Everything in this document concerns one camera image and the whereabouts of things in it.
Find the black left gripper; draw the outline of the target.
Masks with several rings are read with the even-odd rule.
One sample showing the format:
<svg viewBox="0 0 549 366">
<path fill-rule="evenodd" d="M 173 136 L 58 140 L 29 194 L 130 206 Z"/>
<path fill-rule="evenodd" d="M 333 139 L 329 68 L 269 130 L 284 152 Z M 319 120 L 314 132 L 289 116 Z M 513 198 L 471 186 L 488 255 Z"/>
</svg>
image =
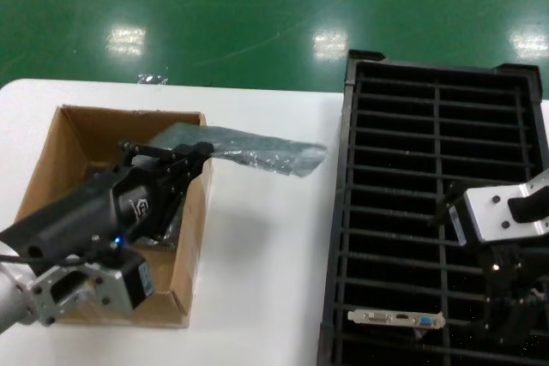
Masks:
<svg viewBox="0 0 549 366">
<path fill-rule="evenodd" d="M 23 260 L 61 261 L 89 256 L 93 245 L 120 238 L 132 243 L 166 232 L 190 183 L 201 175 L 213 145 L 200 141 L 173 149 L 119 141 L 129 164 L 136 156 L 174 161 L 164 168 L 105 172 L 1 232 L 1 242 Z"/>
</svg>

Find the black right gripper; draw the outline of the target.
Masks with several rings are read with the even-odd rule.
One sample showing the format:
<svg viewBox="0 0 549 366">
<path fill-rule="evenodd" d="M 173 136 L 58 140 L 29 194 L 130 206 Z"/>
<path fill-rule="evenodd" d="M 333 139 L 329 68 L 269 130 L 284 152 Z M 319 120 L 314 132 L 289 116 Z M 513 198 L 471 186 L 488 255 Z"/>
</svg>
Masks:
<svg viewBox="0 0 549 366">
<path fill-rule="evenodd" d="M 482 272 L 491 337 L 498 345 L 520 345 L 528 337 L 526 323 L 536 323 L 547 294 L 535 286 L 548 275 L 548 245 L 526 241 L 495 243 L 482 249 Z"/>
</svg>

